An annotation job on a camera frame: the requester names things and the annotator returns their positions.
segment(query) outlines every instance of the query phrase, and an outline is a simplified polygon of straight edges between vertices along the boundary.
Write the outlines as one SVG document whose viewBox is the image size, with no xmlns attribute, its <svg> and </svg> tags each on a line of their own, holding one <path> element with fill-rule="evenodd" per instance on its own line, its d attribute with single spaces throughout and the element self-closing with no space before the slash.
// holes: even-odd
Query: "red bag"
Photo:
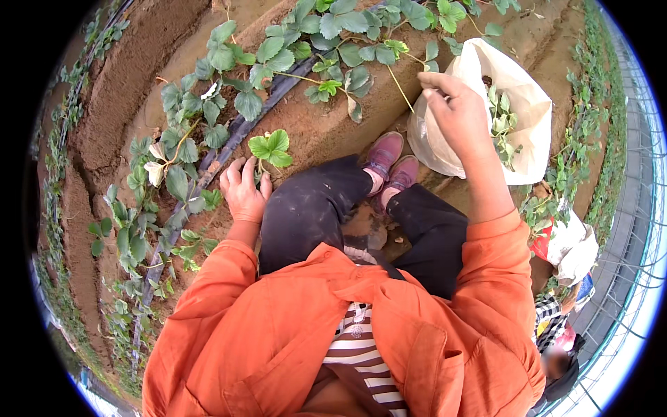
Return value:
<svg viewBox="0 0 667 417">
<path fill-rule="evenodd" d="M 530 246 L 530 250 L 532 250 L 536 256 L 542 258 L 545 261 L 546 261 L 546 254 L 549 250 L 549 241 L 551 240 L 551 230 L 553 228 L 554 228 L 554 218 L 551 218 L 551 226 L 549 226 L 548 228 L 544 228 L 542 230 L 542 233 L 545 233 L 546 237 L 540 236 L 539 238 L 535 239 L 533 244 Z"/>
</svg>

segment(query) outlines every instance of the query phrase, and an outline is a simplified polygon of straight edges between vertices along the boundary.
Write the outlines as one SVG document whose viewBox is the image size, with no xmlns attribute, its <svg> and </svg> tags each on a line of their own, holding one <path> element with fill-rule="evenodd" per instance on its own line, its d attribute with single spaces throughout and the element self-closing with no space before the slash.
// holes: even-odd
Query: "hand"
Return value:
<svg viewBox="0 0 667 417">
<path fill-rule="evenodd" d="M 461 80 L 446 74 L 419 73 L 417 78 L 442 135 L 464 168 L 479 159 L 498 159 L 489 135 L 484 100 Z"/>
<path fill-rule="evenodd" d="M 232 218 L 237 221 L 245 221 L 261 224 L 264 216 L 266 201 L 271 196 L 271 180 L 269 173 L 261 176 L 259 191 L 255 188 L 253 171 L 257 163 L 256 157 L 251 157 L 247 162 L 241 157 L 225 169 L 220 175 L 220 190 L 229 205 Z"/>
</svg>

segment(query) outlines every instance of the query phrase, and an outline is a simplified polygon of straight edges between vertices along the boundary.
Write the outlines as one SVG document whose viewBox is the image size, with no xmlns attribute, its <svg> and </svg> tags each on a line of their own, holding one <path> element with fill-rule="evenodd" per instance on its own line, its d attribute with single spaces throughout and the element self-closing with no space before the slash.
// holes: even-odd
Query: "orange jacket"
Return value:
<svg viewBox="0 0 667 417">
<path fill-rule="evenodd" d="M 413 416 L 523 416 L 545 377 L 531 342 L 528 227 L 516 210 L 468 227 L 452 301 L 320 244 L 255 281 L 247 245 L 222 241 L 162 329 L 143 380 L 147 416 L 298 413 L 351 301 Z"/>
</svg>

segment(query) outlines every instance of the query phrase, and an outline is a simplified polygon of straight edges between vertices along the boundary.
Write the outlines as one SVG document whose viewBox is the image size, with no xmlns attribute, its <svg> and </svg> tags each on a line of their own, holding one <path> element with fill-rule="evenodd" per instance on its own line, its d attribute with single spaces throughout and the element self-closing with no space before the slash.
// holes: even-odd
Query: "soil bed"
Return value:
<svg viewBox="0 0 667 417">
<path fill-rule="evenodd" d="M 237 21 L 236 41 L 244 50 L 255 51 L 264 40 L 264 28 L 278 23 L 295 2 L 248 0 L 242 7 L 232 6 L 229 14 Z M 112 183 L 119 188 L 118 198 L 128 206 L 134 205 L 134 194 L 125 180 L 130 173 L 129 145 L 135 136 L 152 136 L 155 128 L 162 130 L 167 127 L 160 98 L 161 85 L 154 83 L 155 76 L 172 81 L 191 73 L 195 60 L 206 55 L 205 46 L 211 30 L 227 20 L 224 13 L 211 13 L 209 2 L 203 0 L 188 2 L 187 6 L 178 0 L 159 2 L 159 7 L 150 0 L 137 3 L 128 17 L 132 24 L 110 51 L 104 67 L 95 75 L 93 87 L 86 97 L 84 118 L 68 141 L 72 166 L 65 178 L 63 197 L 63 205 L 67 208 L 65 217 L 68 219 L 63 222 L 65 250 L 72 271 L 72 290 L 86 318 L 95 350 L 104 358 L 103 363 L 107 366 L 111 363 L 113 346 L 97 331 L 97 324 L 100 323 L 103 332 L 107 330 L 99 313 L 98 300 L 112 302 L 113 297 L 101 285 L 101 277 L 105 277 L 107 283 L 113 283 L 115 280 L 124 281 L 127 274 L 119 265 L 112 246 L 107 245 L 97 260 L 91 256 L 90 243 L 93 237 L 87 231 L 87 224 L 110 216 L 103 195 Z M 361 0 L 357 9 L 364 9 L 374 3 L 375 0 Z M 500 15 L 494 7 L 481 5 L 482 16 L 476 23 L 480 28 L 488 22 L 502 26 L 504 34 L 500 41 L 503 50 L 506 53 L 514 51 L 516 54 L 509 56 L 525 68 L 552 98 L 551 154 L 554 155 L 560 148 L 572 110 L 571 85 L 566 75 L 568 67 L 574 70 L 578 66 L 572 60 L 569 48 L 576 44 L 579 29 L 583 28 L 583 12 L 571 8 L 579 4 L 579 0 L 541 0 L 535 3 L 522 0 L 520 3 L 523 9 L 535 5 L 534 11 L 544 18 L 513 11 Z M 454 35 L 458 41 L 475 36 L 478 33 L 468 19 L 460 22 Z M 408 29 L 407 25 L 394 31 L 393 37 L 406 42 L 411 53 L 414 52 L 420 59 L 424 58 L 426 43 L 437 40 L 435 33 L 414 31 Z M 440 69 L 444 70 L 453 55 L 444 42 L 438 41 L 438 44 L 440 54 L 436 61 Z M 398 130 L 405 135 L 409 110 L 389 71 L 377 62 L 365 65 L 376 78 L 370 93 L 360 99 L 364 113 L 360 124 L 348 117 L 345 97 L 337 95 L 328 103 L 312 105 L 303 94 L 309 85 L 299 82 L 248 135 L 252 137 L 263 135 L 265 131 L 287 130 L 291 141 L 289 153 L 294 163 L 282 172 L 272 171 L 274 186 L 278 186 L 289 175 L 327 160 L 351 153 L 363 154 L 384 131 Z M 416 74 L 422 70 L 422 65 L 402 59 L 392 69 L 407 98 L 414 102 L 421 91 Z M 233 113 L 229 111 L 220 117 L 225 116 L 231 117 Z M 603 149 L 605 133 L 606 127 L 602 136 Z M 406 146 L 404 153 L 411 153 L 409 146 Z M 228 163 L 236 157 L 250 155 L 247 141 L 244 141 Z M 575 210 L 580 218 L 588 209 L 602 158 L 602 154 L 591 158 L 590 182 L 579 187 Z M 420 183 L 462 212 L 468 212 L 468 187 L 464 180 L 445 177 L 425 166 L 420 169 Z M 217 187 L 215 178 L 208 190 Z M 160 208 L 157 224 L 161 226 L 171 214 L 176 200 L 163 189 L 157 197 L 157 203 Z M 358 213 L 364 217 L 364 221 L 353 223 L 346 229 L 346 234 L 360 236 L 365 233 L 364 230 L 379 234 L 380 238 L 374 240 L 373 245 L 382 246 L 386 242 L 384 251 L 389 259 L 410 247 L 409 241 L 395 224 L 388 220 L 378 220 L 367 206 L 362 206 Z M 207 238 L 222 240 L 230 225 L 231 216 L 223 204 L 214 212 L 191 216 L 185 227 L 199 230 L 207 226 Z M 154 247 L 147 254 L 147 259 L 152 257 L 153 250 Z M 193 272 L 183 272 L 181 258 L 173 256 L 172 259 L 177 274 L 173 282 L 175 293 L 167 300 L 152 305 L 162 318 L 173 311 L 178 298 L 195 277 Z M 198 254 L 193 260 L 201 265 L 204 255 Z M 542 280 L 548 278 L 546 272 L 540 274 L 534 274 L 534 288 L 541 288 Z"/>
</svg>

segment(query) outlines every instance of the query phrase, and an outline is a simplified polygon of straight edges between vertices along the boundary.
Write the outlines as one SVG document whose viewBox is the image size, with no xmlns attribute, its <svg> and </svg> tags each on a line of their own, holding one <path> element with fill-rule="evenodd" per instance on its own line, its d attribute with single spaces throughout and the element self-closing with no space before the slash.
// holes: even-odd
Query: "black pants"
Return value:
<svg viewBox="0 0 667 417">
<path fill-rule="evenodd" d="M 285 180 L 271 195 L 261 227 L 260 274 L 304 261 L 321 242 L 343 250 L 341 223 L 373 181 L 350 155 Z M 420 184 L 396 194 L 387 213 L 412 248 L 392 262 L 435 296 L 451 299 L 463 267 L 467 217 Z"/>
</svg>

